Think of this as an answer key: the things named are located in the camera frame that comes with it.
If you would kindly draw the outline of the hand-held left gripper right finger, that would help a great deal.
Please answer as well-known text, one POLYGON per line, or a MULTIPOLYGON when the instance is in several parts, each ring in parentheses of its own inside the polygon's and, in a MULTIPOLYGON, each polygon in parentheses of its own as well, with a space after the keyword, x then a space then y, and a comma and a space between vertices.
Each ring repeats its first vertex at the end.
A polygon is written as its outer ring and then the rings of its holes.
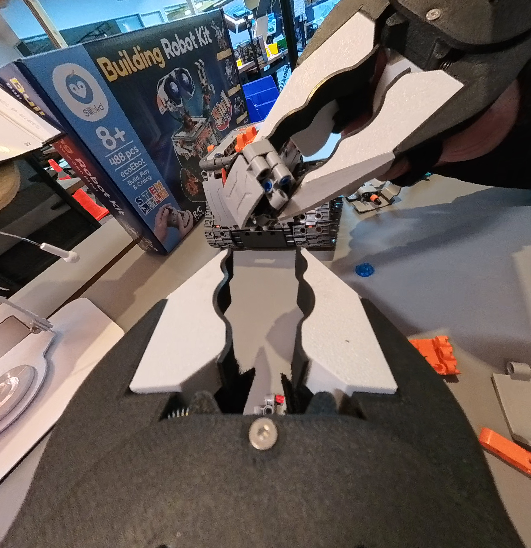
POLYGON ((356 291, 308 250, 296 253, 294 386, 312 394, 394 394, 398 386, 356 291))

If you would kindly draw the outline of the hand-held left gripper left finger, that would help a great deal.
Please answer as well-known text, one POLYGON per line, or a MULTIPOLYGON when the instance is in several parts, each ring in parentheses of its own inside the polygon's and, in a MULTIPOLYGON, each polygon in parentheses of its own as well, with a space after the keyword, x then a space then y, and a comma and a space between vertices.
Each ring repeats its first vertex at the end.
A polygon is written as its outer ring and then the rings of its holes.
POLYGON ((227 327, 218 311, 218 291, 228 280, 223 250, 168 295, 166 305, 129 384, 136 394, 199 391, 221 387, 217 360, 227 327))

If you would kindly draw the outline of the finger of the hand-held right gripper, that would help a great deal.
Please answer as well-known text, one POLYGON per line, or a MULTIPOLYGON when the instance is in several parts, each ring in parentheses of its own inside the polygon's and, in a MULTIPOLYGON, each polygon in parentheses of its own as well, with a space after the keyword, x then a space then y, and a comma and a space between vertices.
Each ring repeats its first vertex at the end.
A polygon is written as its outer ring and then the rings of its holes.
POLYGON ((252 148, 282 148, 289 140, 297 148, 322 148, 335 125, 337 99, 373 74, 376 33, 387 13, 340 10, 343 24, 294 69, 252 148))
POLYGON ((321 167, 308 172, 278 221, 353 194, 391 167, 395 149, 463 87, 443 70, 422 71, 404 57, 388 57, 373 98, 374 117, 342 138, 321 167))

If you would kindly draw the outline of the tracked toy robot base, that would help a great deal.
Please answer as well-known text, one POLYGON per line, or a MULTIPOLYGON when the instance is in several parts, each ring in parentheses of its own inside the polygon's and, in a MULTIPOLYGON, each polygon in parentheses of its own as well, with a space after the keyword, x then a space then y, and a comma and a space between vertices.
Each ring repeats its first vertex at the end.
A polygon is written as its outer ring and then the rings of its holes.
POLYGON ((206 196, 204 231, 207 243, 216 249, 283 250, 303 247, 334 251, 338 236, 343 198, 330 202, 270 227, 240 228, 225 224, 225 214, 217 214, 219 190, 223 187, 220 170, 202 171, 206 196))

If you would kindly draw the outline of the grey building block arm assembly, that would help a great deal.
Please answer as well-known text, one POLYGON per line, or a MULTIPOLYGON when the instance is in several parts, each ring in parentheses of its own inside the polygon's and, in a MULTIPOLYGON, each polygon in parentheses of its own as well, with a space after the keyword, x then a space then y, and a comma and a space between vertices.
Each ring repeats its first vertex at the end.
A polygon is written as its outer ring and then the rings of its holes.
POLYGON ((275 224, 296 180, 271 142, 263 139, 246 145, 229 167, 221 200, 235 227, 275 224))

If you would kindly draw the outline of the person's right hand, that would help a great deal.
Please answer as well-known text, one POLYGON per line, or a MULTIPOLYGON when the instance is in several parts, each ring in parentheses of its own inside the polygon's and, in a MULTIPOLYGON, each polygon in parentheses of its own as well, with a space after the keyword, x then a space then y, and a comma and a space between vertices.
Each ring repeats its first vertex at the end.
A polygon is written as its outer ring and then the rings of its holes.
POLYGON ((501 145, 516 125, 521 103, 520 85, 515 79, 496 101, 464 129, 442 139, 413 147, 393 162, 376 179, 409 186, 431 168, 475 160, 501 145))

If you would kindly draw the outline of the grey piece with orange pin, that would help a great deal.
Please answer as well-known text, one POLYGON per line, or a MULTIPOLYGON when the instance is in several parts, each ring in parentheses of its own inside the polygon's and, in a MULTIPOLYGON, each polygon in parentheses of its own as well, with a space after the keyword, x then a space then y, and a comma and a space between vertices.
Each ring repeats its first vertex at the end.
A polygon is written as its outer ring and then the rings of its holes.
POLYGON ((392 182, 367 182, 346 200, 359 215, 363 215, 393 205, 401 189, 392 182))

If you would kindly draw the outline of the blue storage bin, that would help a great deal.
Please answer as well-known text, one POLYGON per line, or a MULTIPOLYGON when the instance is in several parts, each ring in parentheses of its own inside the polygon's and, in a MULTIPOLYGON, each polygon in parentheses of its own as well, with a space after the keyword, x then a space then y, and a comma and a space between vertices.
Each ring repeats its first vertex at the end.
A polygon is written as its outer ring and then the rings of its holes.
POLYGON ((280 95, 274 78, 271 75, 265 76, 244 84, 242 88, 250 122, 265 120, 280 95))

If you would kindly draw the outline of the orange toothed building piece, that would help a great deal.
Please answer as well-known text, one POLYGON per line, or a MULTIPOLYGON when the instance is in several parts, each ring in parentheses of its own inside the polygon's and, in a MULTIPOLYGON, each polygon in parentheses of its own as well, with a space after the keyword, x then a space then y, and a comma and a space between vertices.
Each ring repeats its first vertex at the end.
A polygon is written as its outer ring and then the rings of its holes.
POLYGON ((447 335, 430 339, 409 339, 433 369, 440 375, 460 375, 454 349, 447 335))

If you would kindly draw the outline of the white stand base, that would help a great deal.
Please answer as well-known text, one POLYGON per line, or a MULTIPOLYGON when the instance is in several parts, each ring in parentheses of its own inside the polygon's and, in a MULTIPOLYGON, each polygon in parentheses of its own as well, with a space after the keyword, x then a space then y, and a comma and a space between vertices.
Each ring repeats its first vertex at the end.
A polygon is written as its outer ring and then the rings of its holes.
POLYGON ((0 323, 0 483, 51 430, 77 389, 124 336, 86 298, 53 314, 50 331, 0 323))

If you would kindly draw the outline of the red plastic object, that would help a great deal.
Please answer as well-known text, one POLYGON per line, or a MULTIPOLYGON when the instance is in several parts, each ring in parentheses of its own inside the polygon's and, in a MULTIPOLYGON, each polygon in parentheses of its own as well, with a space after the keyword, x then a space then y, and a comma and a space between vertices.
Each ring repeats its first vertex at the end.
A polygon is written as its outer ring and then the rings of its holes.
POLYGON ((96 221, 103 220, 106 216, 110 215, 107 208, 98 205, 83 189, 78 189, 73 195, 73 199, 76 200, 85 211, 87 211, 96 221))

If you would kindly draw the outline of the grey panel piece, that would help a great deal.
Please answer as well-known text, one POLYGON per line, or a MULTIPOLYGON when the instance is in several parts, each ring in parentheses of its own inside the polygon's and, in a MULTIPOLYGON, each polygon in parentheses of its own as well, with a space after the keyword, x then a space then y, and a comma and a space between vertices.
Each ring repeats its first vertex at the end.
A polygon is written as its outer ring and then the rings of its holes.
POLYGON ((531 452, 531 368, 509 361, 492 381, 512 440, 531 452))

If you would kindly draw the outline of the blue robot kit box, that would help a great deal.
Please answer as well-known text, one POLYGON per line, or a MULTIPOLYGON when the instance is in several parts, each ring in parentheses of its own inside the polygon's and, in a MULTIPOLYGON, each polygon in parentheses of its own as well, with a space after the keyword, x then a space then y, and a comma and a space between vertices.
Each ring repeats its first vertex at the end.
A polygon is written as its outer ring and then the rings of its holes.
POLYGON ((170 253, 205 215, 201 159, 249 120, 223 10, 15 65, 170 253))

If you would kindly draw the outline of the orange beam piece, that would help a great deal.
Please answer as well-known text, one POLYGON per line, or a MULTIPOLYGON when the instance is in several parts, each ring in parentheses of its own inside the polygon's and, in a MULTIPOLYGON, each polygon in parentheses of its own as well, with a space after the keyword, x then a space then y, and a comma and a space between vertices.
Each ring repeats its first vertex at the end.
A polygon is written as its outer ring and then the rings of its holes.
POLYGON ((531 477, 531 452, 490 428, 481 428, 479 442, 484 449, 531 477))

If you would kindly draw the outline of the instruction booklet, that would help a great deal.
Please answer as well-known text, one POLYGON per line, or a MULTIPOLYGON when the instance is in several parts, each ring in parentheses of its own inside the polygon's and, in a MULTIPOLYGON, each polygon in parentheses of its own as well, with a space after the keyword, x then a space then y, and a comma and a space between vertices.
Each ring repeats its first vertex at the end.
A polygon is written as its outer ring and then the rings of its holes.
POLYGON ((0 164, 56 142, 63 132, 0 86, 0 164))

